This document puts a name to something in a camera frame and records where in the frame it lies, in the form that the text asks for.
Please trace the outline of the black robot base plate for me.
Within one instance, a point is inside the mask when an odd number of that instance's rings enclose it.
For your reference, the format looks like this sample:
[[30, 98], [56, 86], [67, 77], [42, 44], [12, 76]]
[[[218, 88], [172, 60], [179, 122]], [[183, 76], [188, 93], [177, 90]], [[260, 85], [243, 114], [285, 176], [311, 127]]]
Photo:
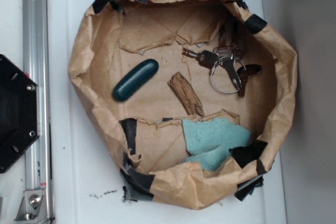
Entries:
[[39, 137], [37, 84], [1, 55], [1, 173]]

